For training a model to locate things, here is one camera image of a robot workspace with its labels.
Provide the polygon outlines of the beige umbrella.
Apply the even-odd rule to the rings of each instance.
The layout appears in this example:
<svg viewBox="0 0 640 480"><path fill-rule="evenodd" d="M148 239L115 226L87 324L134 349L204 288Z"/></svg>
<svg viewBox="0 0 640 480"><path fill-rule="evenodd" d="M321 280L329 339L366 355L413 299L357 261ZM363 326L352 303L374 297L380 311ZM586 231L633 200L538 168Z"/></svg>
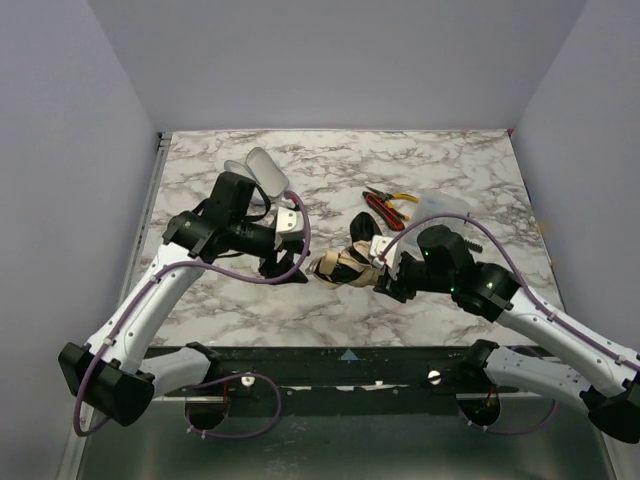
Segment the beige umbrella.
<svg viewBox="0 0 640 480"><path fill-rule="evenodd" d="M375 286L382 272L376 269L369 257L371 243L381 230L367 212L360 212L350 223L351 244L340 252L326 251L311 261L306 273L315 277L327 288L342 285L356 288Z"/></svg>

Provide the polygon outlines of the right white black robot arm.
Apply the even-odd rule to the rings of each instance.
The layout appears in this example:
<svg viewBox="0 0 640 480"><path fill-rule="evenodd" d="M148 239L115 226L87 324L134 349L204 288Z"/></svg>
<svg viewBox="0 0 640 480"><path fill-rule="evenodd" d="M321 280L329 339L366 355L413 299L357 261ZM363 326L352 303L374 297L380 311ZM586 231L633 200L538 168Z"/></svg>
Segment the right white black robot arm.
<svg viewBox="0 0 640 480"><path fill-rule="evenodd" d="M519 333L555 358L548 362L478 341L467 361L476 376L570 404L608 436L638 443L637 351L556 309L516 269L475 260L463 238L445 225L419 234L421 260L399 252L397 244L380 235L372 240L369 257L384 274L378 290L448 294L465 312Z"/></svg>

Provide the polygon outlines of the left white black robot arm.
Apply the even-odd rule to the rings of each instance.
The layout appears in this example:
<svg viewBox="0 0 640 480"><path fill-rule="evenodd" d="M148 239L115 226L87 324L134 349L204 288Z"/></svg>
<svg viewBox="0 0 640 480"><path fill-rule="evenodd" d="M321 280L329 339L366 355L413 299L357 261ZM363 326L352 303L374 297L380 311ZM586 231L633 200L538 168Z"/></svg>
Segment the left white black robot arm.
<svg viewBox="0 0 640 480"><path fill-rule="evenodd" d="M90 434L80 421L83 405L129 426L154 398L213 378L219 358L197 342L145 357L168 314L205 271L250 284L305 282L301 266L311 225L303 200L284 191L291 206L279 208L264 226L261 215L248 212L253 195L263 191L240 174L220 174L207 198L170 219L150 266L116 312L83 344L62 348L58 363L76 398L78 436Z"/></svg>

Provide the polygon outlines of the purple umbrella case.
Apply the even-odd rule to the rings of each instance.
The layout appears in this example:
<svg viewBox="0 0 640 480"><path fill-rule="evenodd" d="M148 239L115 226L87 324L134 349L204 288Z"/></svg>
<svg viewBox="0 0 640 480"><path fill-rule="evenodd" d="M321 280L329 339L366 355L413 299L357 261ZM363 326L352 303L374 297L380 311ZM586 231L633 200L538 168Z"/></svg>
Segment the purple umbrella case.
<svg viewBox="0 0 640 480"><path fill-rule="evenodd" d="M254 147L242 161L225 161L224 170L254 180L270 201L279 200L290 186L288 177L261 147Z"/></svg>

